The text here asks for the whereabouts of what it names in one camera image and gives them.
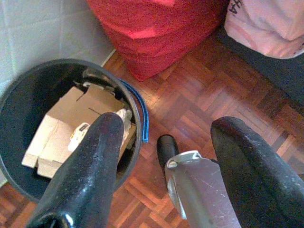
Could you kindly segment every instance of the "herringbone parquet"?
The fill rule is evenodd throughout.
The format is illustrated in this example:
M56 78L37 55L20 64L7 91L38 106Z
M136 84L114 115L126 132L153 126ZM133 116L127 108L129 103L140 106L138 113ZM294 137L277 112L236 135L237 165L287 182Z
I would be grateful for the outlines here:
M304 173L304 110L211 35L192 52L145 81L137 82L115 53L106 69L134 85L148 105L150 141L142 145L130 178L114 194L110 228L186 228L170 202L156 158L156 140L175 136L180 151L199 150L215 158L213 120L244 120L287 161ZM9 184L0 189L0 228L26 224L35 204Z

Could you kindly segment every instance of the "red fabric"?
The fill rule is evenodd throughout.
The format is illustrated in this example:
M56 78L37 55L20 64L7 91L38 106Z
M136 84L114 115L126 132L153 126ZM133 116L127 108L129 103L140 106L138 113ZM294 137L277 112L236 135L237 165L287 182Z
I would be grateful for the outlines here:
M227 0L87 0L137 80L163 71L222 21Z

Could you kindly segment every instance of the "white tile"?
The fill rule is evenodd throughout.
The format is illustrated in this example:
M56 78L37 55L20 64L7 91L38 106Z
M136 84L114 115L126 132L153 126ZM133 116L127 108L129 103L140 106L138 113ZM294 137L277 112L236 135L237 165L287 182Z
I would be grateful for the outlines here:
M0 31L0 82L13 77L10 45L6 30Z
M61 0L3 0L3 3L9 27L60 16Z
M4 13L3 13L3 8L2 4L0 2L0 31L5 28L5 22L4 22Z
M88 10L63 18L61 57L68 57L93 46L96 27L94 15Z
M48 20L10 29L16 74L59 58L60 20Z
M101 65L109 54L113 51L112 46L99 46L89 50L81 51L77 54L70 56L70 58L81 59Z
M0 97L4 94L5 90L10 86L13 80L7 80L5 82L0 83Z
M93 38L93 46L95 47L99 45L111 47L112 49L114 49L109 37L105 34L103 27L101 26L100 22L96 19L96 28Z
M84 10L88 10L89 6L86 0L62 0L63 1L63 13L76 13Z

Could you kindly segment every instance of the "blue plastic strip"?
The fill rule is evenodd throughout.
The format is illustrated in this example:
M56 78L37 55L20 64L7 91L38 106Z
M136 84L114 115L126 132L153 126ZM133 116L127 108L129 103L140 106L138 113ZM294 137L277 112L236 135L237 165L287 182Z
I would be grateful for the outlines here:
M136 97L138 100L139 104L141 105L142 108L142 141L144 143L147 143L149 141L149 113L148 113L148 108L146 106L146 103L144 102L144 99L142 96L137 92L137 90L132 87L129 83L123 81L120 79L120 81L123 83L123 85Z

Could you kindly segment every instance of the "black trash can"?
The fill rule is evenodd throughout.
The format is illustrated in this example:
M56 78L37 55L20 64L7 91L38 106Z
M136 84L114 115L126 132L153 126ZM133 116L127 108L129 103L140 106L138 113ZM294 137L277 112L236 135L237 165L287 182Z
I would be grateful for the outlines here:
M102 67L82 60L60 59L38 65L22 74L0 100L0 167L8 181L31 200L38 202L50 179L21 164L45 113L82 78L86 69L101 75L100 83L111 85L127 101L136 124L136 139L125 151L117 167L116 186L130 175L137 161L142 127L132 95L125 86Z

